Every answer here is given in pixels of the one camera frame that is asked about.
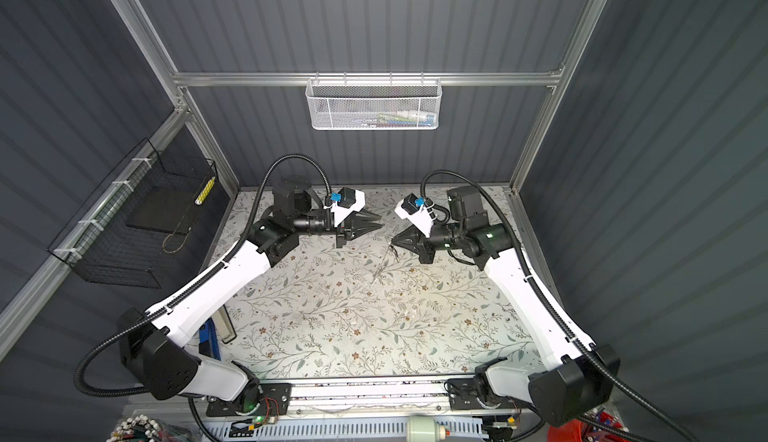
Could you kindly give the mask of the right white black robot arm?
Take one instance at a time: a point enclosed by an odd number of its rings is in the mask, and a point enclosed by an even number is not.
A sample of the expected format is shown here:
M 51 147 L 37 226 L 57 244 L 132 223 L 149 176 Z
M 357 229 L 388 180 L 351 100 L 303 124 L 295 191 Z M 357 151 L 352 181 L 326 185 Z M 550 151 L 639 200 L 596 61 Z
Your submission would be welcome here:
M 485 191 L 463 186 L 447 195 L 445 221 L 437 219 L 438 207 L 425 197 L 410 194 L 399 201 L 395 212 L 410 225 L 393 245 L 416 254 L 422 264 L 432 263 L 439 251 L 461 251 L 511 304 L 542 364 L 526 368 L 501 357 L 483 363 L 475 370 L 473 388 L 460 390 L 459 400 L 474 397 L 490 408 L 523 403 L 555 427 L 607 402 L 620 366 L 616 352 L 595 346 L 531 270 L 514 233 L 503 223 L 491 224 Z

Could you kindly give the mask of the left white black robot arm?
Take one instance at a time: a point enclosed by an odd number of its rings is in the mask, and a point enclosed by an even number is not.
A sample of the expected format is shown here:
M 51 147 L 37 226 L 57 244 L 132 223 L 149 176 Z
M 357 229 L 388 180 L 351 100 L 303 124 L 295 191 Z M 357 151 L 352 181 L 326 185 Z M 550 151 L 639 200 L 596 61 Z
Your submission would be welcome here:
M 303 235 L 332 235 L 337 247 L 380 229 L 360 190 L 341 188 L 321 199 L 297 179 L 281 182 L 263 217 L 251 222 L 243 244 L 177 293 L 149 308 L 158 317 L 120 344 L 123 365 L 157 400 L 215 397 L 253 409 L 262 397 L 257 376 L 236 363 L 187 350 L 187 343 L 219 308 L 256 277 L 275 267 Z

